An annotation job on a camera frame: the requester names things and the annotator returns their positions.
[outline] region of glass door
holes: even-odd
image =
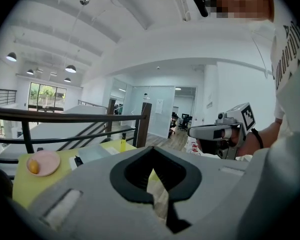
[[[61,113],[64,111],[66,91],[65,88],[32,82],[28,110]]]

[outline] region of wooden floor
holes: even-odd
[[[122,126],[120,126],[119,122],[113,122],[112,123],[112,131],[117,131],[118,129],[121,129]],[[163,138],[159,137],[157,135],[148,133],[146,137],[146,143],[145,146],[155,146],[155,147],[162,147],[162,148],[170,148],[178,151],[184,151],[184,146],[187,143],[187,131],[177,129],[177,127],[172,128],[175,133],[172,133],[170,138]],[[126,138],[133,137],[134,132],[130,131],[126,134]],[[114,134],[111,138],[113,139],[120,139],[122,136],[122,133]]]
[[[112,123],[112,131],[117,131],[122,129],[119,122]],[[170,148],[178,151],[185,151],[185,145],[188,139],[187,132],[185,130],[173,128],[175,133],[172,133],[170,138],[163,138],[151,133],[147,134],[145,146],[156,146],[162,148]],[[132,137],[134,134],[133,131],[127,133],[126,138]],[[114,134],[111,136],[112,139],[120,139],[122,133]],[[168,214],[168,200],[169,194],[165,189],[164,185],[160,180],[151,180],[148,181],[148,186],[146,191],[153,195],[154,199],[154,212],[157,215],[158,219],[166,224],[167,214]]]

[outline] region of black railing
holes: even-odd
[[[78,105],[84,105],[84,106],[93,106],[93,107],[100,107],[100,108],[106,108],[106,106],[101,106],[101,105],[97,105],[97,104],[93,104],[93,103],[90,103],[90,102],[87,102],[87,101],[83,101],[83,100],[80,100],[78,99]]]
[[[77,136],[82,136],[86,131],[88,131],[89,129],[93,128],[98,122],[94,122],[92,124],[90,124],[88,127],[86,127],[85,129],[83,129],[82,131],[80,131],[77,135]],[[103,127],[100,131],[98,131],[98,134],[102,133],[106,128],[104,127],[105,126],[105,122],[97,125],[92,131],[90,131],[87,135],[91,135],[93,134],[95,131],[97,131],[98,129],[100,129],[101,127]],[[74,148],[76,148],[81,142],[83,142],[84,139],[81,139],[79,140],[77,143],[75,143],[73,146],[71,146],[69,148],[69,150],[72,150]],[[67,147],[68,145],[71,144],[72,141],[68,141],[67,143],[65,143],[64,145],[62,145],[57,151],[61,151],[61,150],[64,150],[65,147]]]
[[[16,103],[16,90],[0,89],[0,105]]]
[[[111,111],[111,107],[114,106],[114,100],[110,100],[108,110]],[[89,139],[91,141],[94,138],[111,136],[113,134],[119,134],[128,131],[134,131],[132,145],[140,148],[146,145],[148,125],[150,120],[151,104],[143,103],[141,115],[113,115],[113,114],[63,114],[63,113],[45,113],[37,111],[27,111],[20,109],[0,108],[0,119],[8,121],[21,121],[23,139],[7,139],[0,138],[0,143],[7,144],[24,144],[29,154],[34,153],[33,144],[48,144],[48,143],[62,143],[73,142]],[[134,121],[135,128],[127,127],[120,130],[112,131],[112,122],[119,121]],[[96,134],[80,135],[66,138],[46,138],[46,139],[32,139],[29,122],[41,122],[41,123],[106,123],[106,127],[101,129]],[[3,159],[0,158],[0,163],[11,164],[18,163],[17,159]]]

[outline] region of black rubber opening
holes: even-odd
[[[174,202],[189,199],[202,180],[200,170],[191,163],[159,147],[148,147],[117,163],[110,172],[110,182],[126,200],[153,205],[153,196],[147,193],[152,169],[169,193],[166,226],[173,233],[191,226],[187,221],[178,218],[174,208]]]

